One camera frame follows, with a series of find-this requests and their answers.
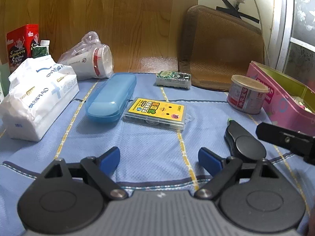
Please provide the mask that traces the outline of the black oval device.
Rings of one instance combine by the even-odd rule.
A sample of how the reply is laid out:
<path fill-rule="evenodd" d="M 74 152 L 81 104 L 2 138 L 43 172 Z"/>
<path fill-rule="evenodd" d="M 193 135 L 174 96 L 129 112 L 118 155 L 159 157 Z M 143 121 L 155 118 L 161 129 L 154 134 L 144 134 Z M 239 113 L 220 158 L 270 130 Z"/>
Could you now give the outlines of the black oval device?
<path fill-rule="evenodd" d="M 229 146 L 231 156 L 243 162 L 255 163 L 266 158 L 264 145 L 235 120 L 227 122 L 224 139 Z"/>

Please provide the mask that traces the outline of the pink open box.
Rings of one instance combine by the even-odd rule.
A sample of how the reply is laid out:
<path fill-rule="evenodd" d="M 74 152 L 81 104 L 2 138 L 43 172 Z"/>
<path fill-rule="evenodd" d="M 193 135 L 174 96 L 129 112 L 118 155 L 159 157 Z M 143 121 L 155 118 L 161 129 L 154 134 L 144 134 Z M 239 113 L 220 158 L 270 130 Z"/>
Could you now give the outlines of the pink open box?
<path fill-rule="evenodd" d="M 310 88 L 255 61 L 246 76 L 269 88 L 263 109 L 272 124 L 314 136 L 314 92 Z"/>

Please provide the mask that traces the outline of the yellow label clear card case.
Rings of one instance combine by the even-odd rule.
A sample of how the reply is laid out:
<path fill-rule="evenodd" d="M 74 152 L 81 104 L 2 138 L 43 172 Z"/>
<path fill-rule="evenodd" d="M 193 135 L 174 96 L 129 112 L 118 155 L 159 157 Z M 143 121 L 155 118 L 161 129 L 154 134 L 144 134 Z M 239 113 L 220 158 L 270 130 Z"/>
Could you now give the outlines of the yellow label clear card case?
<path fill-rule="evenodd" d="M 123 118 L 131 122 L 182 131 L 186 121 L 186 106 L 137 97 L 125 109 Z"/>

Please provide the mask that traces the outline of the red tin box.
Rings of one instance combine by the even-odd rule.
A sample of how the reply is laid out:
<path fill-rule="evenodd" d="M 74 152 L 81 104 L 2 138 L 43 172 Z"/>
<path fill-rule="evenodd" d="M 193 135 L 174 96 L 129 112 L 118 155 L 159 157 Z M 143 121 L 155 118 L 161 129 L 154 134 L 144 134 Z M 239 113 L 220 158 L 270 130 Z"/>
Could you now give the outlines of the red tin box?
<path fill-rule="evenodd" d="M 7 57 L 10 73 L 13 73 L 39 43 L 38 24 L 27 24 L 6 35 Z"/>

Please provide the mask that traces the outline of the blue plastic glasses case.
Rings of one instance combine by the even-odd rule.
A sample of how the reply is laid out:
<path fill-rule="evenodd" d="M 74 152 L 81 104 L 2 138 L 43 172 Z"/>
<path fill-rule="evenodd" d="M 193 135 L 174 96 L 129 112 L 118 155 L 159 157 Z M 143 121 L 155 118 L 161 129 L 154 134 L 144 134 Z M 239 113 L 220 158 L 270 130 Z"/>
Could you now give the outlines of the blue plastic glasses case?
<path fill-rule="evenodd" d="M 98 123 L 113 123 L 119 120 L 129 102 L 137 78 L 131 73 L 117 73 L 111 76 L 86 100 L 87 117 Z"/>

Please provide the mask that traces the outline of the round food can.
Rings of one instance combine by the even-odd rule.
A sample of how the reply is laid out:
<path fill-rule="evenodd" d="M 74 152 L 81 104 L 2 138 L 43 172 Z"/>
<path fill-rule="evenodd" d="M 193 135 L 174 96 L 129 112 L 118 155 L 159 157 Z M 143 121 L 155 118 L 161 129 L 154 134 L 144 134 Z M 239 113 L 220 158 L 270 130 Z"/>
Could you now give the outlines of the round food can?
<path fill-rule="evenodd" d="M 247 114 L 259 114 L 269 88 L 252 78 L 233 75 L 227 102 L 233 108 Z"/>

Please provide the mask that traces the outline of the large white tissue pack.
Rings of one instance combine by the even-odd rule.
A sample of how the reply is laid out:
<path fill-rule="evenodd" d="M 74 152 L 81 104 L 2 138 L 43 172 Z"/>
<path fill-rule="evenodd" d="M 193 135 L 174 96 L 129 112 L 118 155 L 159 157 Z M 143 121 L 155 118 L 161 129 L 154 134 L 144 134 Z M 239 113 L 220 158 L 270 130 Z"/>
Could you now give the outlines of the large white tissue pack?
<path fill-rule="evenodd" d="M 10 138 L 38 142 L 79 92 L 69 65 L 50 55 L 27 58 L 9 76 L 1 120 Z"/>

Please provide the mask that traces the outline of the brown seat cushion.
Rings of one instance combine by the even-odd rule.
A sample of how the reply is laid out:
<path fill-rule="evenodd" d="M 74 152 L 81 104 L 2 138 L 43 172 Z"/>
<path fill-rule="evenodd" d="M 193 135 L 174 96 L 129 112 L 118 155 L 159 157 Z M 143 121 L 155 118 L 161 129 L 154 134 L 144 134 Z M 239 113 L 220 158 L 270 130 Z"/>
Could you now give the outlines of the brown seat cushion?
<path fill-rule="evenodd" d="M 177 53 L 178 70 L 193 86 L 228 91 L 233 75 L 246 75 L 249 63 L 264 63 L 261 30 L 203 5 L 185 15 Z"/>

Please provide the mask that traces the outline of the small green white carton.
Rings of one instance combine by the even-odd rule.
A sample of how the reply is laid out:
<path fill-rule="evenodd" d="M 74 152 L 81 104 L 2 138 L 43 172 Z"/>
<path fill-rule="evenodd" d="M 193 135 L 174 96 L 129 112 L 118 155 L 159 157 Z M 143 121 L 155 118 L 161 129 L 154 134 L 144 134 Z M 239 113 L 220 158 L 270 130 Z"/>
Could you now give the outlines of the small green white carton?
<path fill-rule="evenodd" d="M 41 40 L 39 45 L 32 48 L 31 54 L 32 58 L 39 58 L 49 55 L 50 40 Z"/>

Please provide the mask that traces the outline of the green patterned tissue pack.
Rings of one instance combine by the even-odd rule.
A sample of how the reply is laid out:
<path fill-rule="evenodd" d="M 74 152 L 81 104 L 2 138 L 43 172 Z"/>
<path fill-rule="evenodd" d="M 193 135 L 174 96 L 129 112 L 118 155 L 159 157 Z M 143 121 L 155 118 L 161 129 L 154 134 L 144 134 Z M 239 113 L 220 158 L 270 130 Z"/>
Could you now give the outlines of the green patterned tissue pack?
<path fill-rule="evenodd" d="M 175 71 L 160 71 L 156 74 L 155 85 L 178 89 L 190 89 L 191 75 Z"/>

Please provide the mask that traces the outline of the paper cups in plastic bag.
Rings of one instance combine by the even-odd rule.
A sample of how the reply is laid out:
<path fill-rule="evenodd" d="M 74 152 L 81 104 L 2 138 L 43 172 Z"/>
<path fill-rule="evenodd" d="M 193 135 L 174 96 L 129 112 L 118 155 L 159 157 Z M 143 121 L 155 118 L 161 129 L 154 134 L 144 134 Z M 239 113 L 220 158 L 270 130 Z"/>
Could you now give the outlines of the paper cups in plastic bag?
<path fill-rule="evenodd" d="M 114 69 L 110 47 L 100 41 L 95 31 L 85 34 L 79 43 L 63 53 L 58 63 L 71 66 L 78 80 L 110 78 Z"/>

